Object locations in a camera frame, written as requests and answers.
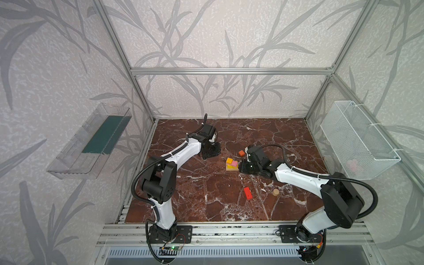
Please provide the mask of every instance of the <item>yellow block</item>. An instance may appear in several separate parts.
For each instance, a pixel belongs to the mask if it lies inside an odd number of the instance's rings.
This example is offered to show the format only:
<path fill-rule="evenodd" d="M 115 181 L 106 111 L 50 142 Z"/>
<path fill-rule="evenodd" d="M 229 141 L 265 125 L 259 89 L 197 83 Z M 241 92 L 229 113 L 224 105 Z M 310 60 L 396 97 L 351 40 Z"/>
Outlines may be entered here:
<path fill-rule="evenodd" d="M 226 164 L 225 165 L 225 170 L 226 171 L 238 171 L 238 167 L 234 167 L 232 165 Z"/>

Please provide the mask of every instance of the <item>leaf pattern wallpaper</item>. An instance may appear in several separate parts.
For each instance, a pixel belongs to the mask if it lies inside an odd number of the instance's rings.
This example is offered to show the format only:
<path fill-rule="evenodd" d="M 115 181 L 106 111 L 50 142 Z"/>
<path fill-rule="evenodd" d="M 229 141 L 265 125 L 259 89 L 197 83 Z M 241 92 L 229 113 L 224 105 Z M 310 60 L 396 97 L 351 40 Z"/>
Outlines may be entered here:
<path fill-rule="evenodd" d="M 424 1 L 380 1 L 338 75 L 388 132 L 424 168 L 422 122 Z M 308 121 L 330 171 L 341 169 L 319 125 L 335 100 L 345 100 L 330 86 Z M 386 264 L 421 264 L 424 260 L 424 197 L 398 165 L 367 181 L 379 205 L 364 221 Z"/>
<path fill-rule="evenodd" d="M 86 264 L 152 123 L 91 1 L 0 2 L 0 264 Z M 96 180 L 46 172 L 100 103 L 133 114 Z"/>
<path fill-rule="evenodd" d="M 360 1 L 105 0 L 132 67 L 328 67 Z M 138 76 L 157 117 L 300 117 L 323 76 Z"/>

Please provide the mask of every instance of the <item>transparent plastic tray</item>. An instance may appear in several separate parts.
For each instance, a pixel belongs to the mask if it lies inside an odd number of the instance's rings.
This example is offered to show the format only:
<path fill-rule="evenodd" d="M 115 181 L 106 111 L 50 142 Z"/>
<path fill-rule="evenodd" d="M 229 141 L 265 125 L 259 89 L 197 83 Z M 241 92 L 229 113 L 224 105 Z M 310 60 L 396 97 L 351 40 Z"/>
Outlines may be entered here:
<path fill-rule="evenodd" d="M 128 107 L 100 103 L 47 172 L 60 179 L 96 179 L 131 117 Z"/>

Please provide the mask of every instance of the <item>green mat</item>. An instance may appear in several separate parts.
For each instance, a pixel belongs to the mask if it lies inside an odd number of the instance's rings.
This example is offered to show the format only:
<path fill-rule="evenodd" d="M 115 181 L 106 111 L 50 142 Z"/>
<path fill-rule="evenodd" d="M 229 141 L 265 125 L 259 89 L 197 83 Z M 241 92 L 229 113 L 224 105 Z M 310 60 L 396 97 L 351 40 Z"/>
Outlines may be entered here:
<path fill-rule="evenodd" d="M 110 155 L 130 119 L 125 116 L 108 116 L 82 152 Z"/>

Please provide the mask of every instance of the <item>marble table surface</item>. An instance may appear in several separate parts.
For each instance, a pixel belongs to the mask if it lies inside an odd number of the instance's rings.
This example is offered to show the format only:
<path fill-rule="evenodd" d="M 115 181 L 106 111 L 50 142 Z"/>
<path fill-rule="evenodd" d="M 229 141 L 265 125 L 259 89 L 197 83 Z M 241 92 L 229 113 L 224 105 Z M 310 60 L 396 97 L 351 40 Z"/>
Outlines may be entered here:
<path fill-rule="evenodd" d="M 160 120 L 148 155 L 160 156 L 181 144 L 186 132 L 196 130 L 200 120 Z M 321 207 L 322 200 L 290 184 L 226 171 L 227 157 L 240 161 L 238 151 L 250 144 L 277 143 L 288 149 L 292 165 L 326 173 L 324 162 L 303 119 L 218 119 L 208 120 L 218 131 L 221 154 L 203 160 L 194 156 L 177 172 L 176 192 L 172 196 L 174 214 L 179 222 L 298 220 L 305 213 Z M 264 148 L 273 160 L 282 158 L 278 147 Z M 246 199 L 243 188 L 249 187 L 253 198 Z M 279 190 L 274 196 L 272 191 Z M 146 194 L 137 187 L 137 193 Z M 150 206 L 131 202 L 126 222 L 154 220 Z"/>

